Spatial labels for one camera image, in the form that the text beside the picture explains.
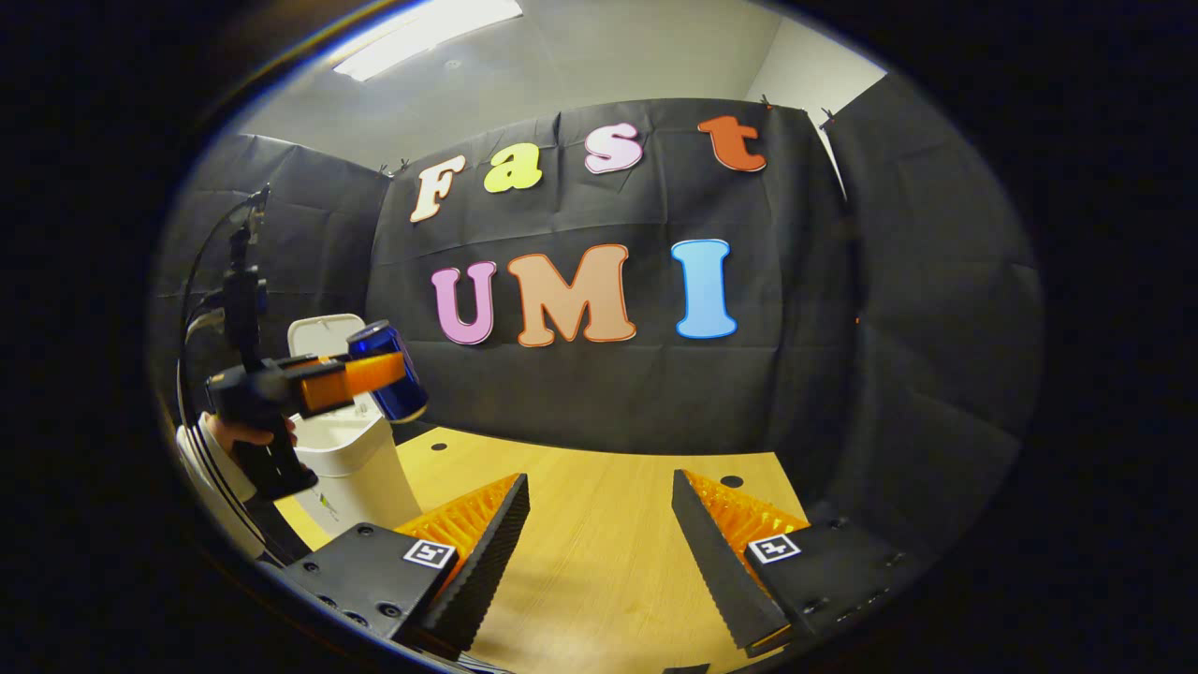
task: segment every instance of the black backdrop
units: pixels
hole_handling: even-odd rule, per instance
[[[758,129],[761,171],[721,165],[696,127],[734,115]],[[591,174],[586,135],[629,122],[645,148],[629,170]],[[536,142],[544,175],[528,189],[483,188],[494,152]],[[424,168],[465,154],[440,212],[411,223]],[[375,237],[367,312],[404,334],[430,395],[426,419],[467,431],[613,453],[779,451],[828,464],[842,431],[853,309],[843,201],[801,110],[739,101],[633,101],[565,110],[490,130],[397,175]],[[722,238],[730,315],[724,339],[688,340],[674,242]],[[549,347],[516,344],[519,285],[507,262],[544,253],[569,280],[591,245],[629,249],[624,298],[636,335]],[[462,320],[474,314],[466,267],[492,260],[495,328],[450,342],[437,322],[432,272],[458,267]],[[792,475],[818,481],[817,469]]]
[[[830,497],[942,553],[1019,451],[1040,389],[1040,274],[978,151],[888,74],[825,125],[859,232],[860,390]]]

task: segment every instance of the person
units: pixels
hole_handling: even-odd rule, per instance
[[[242,504],[250,502],[258,493],[258,490],[241,470],[241,467],[237,466],[236,460],[234,460],[234,443],[243,441],[254,445],[266,445],[271,443],[273,435],[268,431],[252,429],[241,424],[226,424],[219,417],[206,412],[200,415],[196,426],[204,436],[204,443],[207,445],[208,453],[212,455],[212,462],[224,476],[224,481],[229,485],[232,497]],[[288,419],[286,427],[291,436],[291,444],[295,445],[296,425]],[[200,494],[200,500],[224,530],[229,533],[237,548],[249,555],[250,559],[277,565],[277,560],[272,558],[277,558],[278,555],[268,554],[262,546],[262,541],[259,539],[262,536],[262,532],[260,524],[254,522],[258,518],[252,520],[250,517],[246,517],[246,512],[241,512],[238,517],[238,512],[222,496],[218,482],[208,472],[200,449],[192,443],[182,426],[175,432],[175,444],[182,455],[183,468],[195,486],[195,491]],[[253,532],[247,529],[247,524],[253,528]]]

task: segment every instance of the hand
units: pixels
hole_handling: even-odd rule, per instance
[[[270,445],[271,441],[274,439],[274,435],[270,431],[252,429],[243,424],[225,424],[214,414],[205,414],[204,423],[207,424],[212,437],[217,439],[220,449],[223,449],[226,454],[232,451],[232,444],[238,441],[252,445]],[[288,431],[290,432],[289,435],[291,436],[291,445],[295,447],[296,425],[286,418],[283,419],[283,423],[286,424]]]

